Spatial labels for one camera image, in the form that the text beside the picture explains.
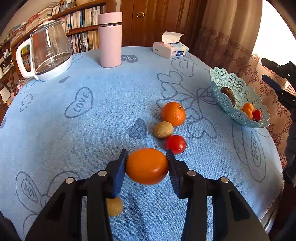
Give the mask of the red tomato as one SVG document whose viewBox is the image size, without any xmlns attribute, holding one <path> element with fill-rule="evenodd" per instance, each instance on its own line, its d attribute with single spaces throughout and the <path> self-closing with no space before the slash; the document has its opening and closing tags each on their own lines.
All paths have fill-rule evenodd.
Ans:
<svg viewBox="0 0 296 241">
<path fill-rule="evenodd" d="M 179 135 L 172 135 L 166 139 L 165 148 L 170 149 L 174 155 L 181 154 L 186 149 L 185 139 Z"/>
<path fill-rule="evenodd" d="M 261 110 L 256 109 L 256 110 L 254 110 L 254 111 L 252 112 L 252 115 L 253 115 L 253 119 L 254 119 L 255 121 L 260 121 L 260 119 L 261 119 L 261 117 L 262 117 L 262 112 L 261 112 Z"/>
</svg>

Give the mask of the smooth orange fruit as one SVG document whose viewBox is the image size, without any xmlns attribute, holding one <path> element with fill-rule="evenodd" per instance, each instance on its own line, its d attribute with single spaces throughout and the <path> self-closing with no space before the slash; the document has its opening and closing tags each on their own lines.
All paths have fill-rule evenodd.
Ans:
<svg viewBox="0 0 296 241">
<path fill-rule="evenodd" d="M 253 104 L 250 103 L 250 102 L 245 103 L 243 107 L 244 107 L 244 108 L 248 108 L 251 112 L 254 111 L 254 106 L 253 106 Z"/>
<path fill-rule="evenodd" d="M 166 156 L 153 148 L 142 148 L 129 154 L 126 162 L 126 174 L 131 180 L 154 185 L 161 182 L 168 173 Z"/>
</svg>

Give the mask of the large front orange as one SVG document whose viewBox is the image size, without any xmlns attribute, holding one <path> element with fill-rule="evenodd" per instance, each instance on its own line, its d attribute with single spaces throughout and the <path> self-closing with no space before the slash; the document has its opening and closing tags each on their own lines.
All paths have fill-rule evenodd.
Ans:
<svg viewBox="0 0 296 241">
<path fill-rule="evenodd" d="M 240 110 L 243 111 L 247 115 L 249 120 L 253 119 L 252 111 L 249 108 L 241 108 Z"/>
</svg>

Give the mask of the large dark passion fruit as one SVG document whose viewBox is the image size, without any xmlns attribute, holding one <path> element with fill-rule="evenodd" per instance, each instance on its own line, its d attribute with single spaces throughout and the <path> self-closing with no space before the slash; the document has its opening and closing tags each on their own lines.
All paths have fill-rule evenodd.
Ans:
<svg viewBox="0 0 296 241">
<path fill-rule="evenodd" d="M 232 104 L 232 106 L 234 107 L 234 106 L 235 106 L 235 104 L 236 104 L 236 101 L 235 101 L 235 98 L 234 98 L 234 95 L 233 95 L 233 93 L 232 93 L 232 92 L 229 92 L 229 91 L 227 91 L 225 94 L 228 96 L 228 98 L 229 98 L 229 99 L 230 99 L 230 101 L 231 101 L 231 104 Z"/>
</svg>

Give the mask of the smooth orange fruit back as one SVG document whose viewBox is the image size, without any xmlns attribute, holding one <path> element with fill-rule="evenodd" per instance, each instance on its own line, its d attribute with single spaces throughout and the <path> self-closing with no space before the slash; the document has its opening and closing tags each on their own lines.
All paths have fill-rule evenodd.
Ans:
<svg viewBox="0 0 296 241">
<path fill-rule="evenodd" d="M 161 182 L 168 173 L 166 156 L 153 148 L 142 148 L 129 154 L 126 162 L 126 174 L 131 180 L 154 185 Z"/>
</svg>

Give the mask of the mandarin orange with stem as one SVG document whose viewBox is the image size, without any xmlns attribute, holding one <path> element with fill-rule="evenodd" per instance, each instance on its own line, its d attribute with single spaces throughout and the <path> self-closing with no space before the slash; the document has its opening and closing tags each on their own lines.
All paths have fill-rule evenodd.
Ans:
<svg viewBox="0 0 296 241">
<path fill-rule="evenodd" d="M 173 126 L 180 126 L 186 119 L 186 112 L 181 104 L 169 102 L 162 108 L 161 117 L 163 121 L 167 121 Z"/>
</svg>

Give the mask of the small dark passion fruit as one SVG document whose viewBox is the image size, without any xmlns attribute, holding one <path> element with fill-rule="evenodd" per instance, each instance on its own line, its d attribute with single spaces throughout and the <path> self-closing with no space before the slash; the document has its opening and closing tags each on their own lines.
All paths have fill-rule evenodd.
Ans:
<svg viewBox="0 0 296 241">
<path fill-rule="evenodd" d="M 228 87 L 222 87 L 220 91 L 224 94 L 233 94 L 232 90 Z"/>
</svg>

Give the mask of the mint lattice fruit basket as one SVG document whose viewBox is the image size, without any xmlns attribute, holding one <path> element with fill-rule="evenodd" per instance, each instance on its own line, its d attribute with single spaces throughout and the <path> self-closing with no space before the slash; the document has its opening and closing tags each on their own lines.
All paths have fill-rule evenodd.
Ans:
<svg viewBox="0 0 296 241">
<path fill-rule="evenodd" d="M 267 112 L 267 107 L 261 103 L 261 97 L 255 93 L 255 90 L 247 86 L 242 78 L 238 78 L 236 74 L 228 73 L 226 69 L 218 67 L 210 68 L 209 74 L 217 102 L 233 120 L 250 128 L 266 128 L 270 125 L 270 115 Z M 226 94 L 221 92 L 223 87 L 228 87 L 232 91 L 235 105 L 232 104 Z M 261 111 L 261 119 L 259 121 L 250 120 L 246 113 L 241 111 L 241 108 L 247 102 L 253 104 L 255 109 Z"/>
</svg>

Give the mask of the patterned beige curtain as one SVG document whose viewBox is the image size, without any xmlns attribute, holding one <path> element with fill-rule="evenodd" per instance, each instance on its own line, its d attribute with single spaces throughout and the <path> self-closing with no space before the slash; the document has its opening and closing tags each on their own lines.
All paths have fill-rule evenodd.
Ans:
<svg viewBox="0 0 296 241">
<path fill-rule="evenodd" d="M 262 16 L 262 1 L 202 1 L 205 5 L 201 28 L 192 54 L 210 67 L 226 69 L 244 79 L 262 98 L 270 114 L 267 130 L 274 140 L 283 167 L 290 165 L 287 137 L 292 120 L 290 112 L 278 102 L 275 91 L 262 81 L 269 75 L 285 87 L 283 78 L 264 67 L 254 52 Z"/>
</svg>

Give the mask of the blue patterned tablecloth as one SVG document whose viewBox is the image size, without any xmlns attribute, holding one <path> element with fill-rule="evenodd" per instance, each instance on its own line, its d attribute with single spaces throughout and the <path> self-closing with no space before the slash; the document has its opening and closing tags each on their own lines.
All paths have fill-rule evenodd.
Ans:
<svg viewBox="0 0 296 241">
<path fill-rule="evenodd" d="M 186 120 L 177 156 L 210 179 L 228 177 L 259 219 L 279 194 L 282 167 L 265 128 L 249 128 L 217 104 L 209 66 L 193 55 L 166 59 L 147 47 L 124 47 L 122 63 L 103 68 L 99 51 L 73 56 L 46 82 L 30 79 L 1 123 L 1 212 L 24 239 L 43 206 L 68 177 L 88 178 L 122 149 L 164 151 L 153 129 L 168 102 Z"/>
</svg>

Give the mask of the tissue pack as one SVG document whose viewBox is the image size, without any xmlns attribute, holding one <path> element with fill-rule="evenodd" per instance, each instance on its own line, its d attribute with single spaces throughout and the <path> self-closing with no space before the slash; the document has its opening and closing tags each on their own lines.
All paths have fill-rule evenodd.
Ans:
<svg viewBox="0 0 296 241">
<path fill-rule="evenodd" d="M 189 48 L 180 42 L 184 34 L 165 31 L 160 42 L 154 42 L 152 51 L 167 59 L 184 57 L 188 54 Z"/>
</svg>

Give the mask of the brown wooden door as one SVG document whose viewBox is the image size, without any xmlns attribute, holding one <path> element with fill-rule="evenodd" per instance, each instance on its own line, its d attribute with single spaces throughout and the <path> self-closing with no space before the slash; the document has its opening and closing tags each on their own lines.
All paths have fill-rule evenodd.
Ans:
<svg viewBox="0 0 296 241">
<path fill-rule="evenodd" d="M 122 45 L 147 46 L 162 40 L 165 31 L 184 34 L 180 41 L 196 54 L 206 10 L 205 0 L 122 0 Z"/>
</svg>

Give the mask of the pink thermos bottle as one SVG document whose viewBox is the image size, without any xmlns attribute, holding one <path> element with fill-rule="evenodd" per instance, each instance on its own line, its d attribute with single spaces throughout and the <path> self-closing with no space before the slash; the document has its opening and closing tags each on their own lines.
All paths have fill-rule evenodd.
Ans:
<svg viewBox="0 0 296 241">
<path fill-rule="evenodd" d="M 100 64 L 113 68 L 121 64 L 122 13 L 104 13 L 98 16 Z"/>
</svg>

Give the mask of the wooden bookshelf with books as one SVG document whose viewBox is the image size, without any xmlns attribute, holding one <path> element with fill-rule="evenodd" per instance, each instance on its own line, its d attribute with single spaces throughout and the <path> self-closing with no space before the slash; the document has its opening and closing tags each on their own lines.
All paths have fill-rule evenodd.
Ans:
<svg viewBox="0 0 296 241">
<path fill-rule="evenodd" d="M 65 24 L 65 21 L 62 20 L 63 17 L 66 17 L 67 15 L 86 10 L 86 9 L 91 9 L 96 6 L 101 6 L 103 9 L 103 13 L 112 13 L 115 12 L 116 10 L 116 2 L 115 1 L 92 1 L 89 3 L 81 4 L 78 6 L 74 6 L 70 9 L 67 9 L 63 11 L 62 13 L 58 13 L 52 17 L 50 17 L 49 21 L 47 21 L 47 25 L 44 25 L 44 27 L 53 27 L 55 24 L 58 24 L 59 27 L 63 27 Z M 95 27 L 98 25 L 92 25 L 92 26 L 85 26 L 85 27 L 79 27 L 79 28 L 74 28 L 72 30 L 69 30 L 69 32 L 65 31 L 66 36 L 74 35 L 77 33 L 82 33 L 82 32 L 87 32 L 89 30 L 95 30 Z M 20 44 L 24 43 L 27 39 L 29 39 L 30 34 L 37 30 L 38 27 L 34 27 L 31 29 L 28 33 L 23 34 L 22 36 L 18 37 L 15 42 L 11 44 L 11 51 L 12 51 L 12 61 L 13 65 L 11 66 L 10 69 L 12 69 L 13 73 L 16 72 L 20 78 L 22 78 L 22 74 L 19 70 L 18 63 L 16 61 L 16 51 Z"/>
</svg>

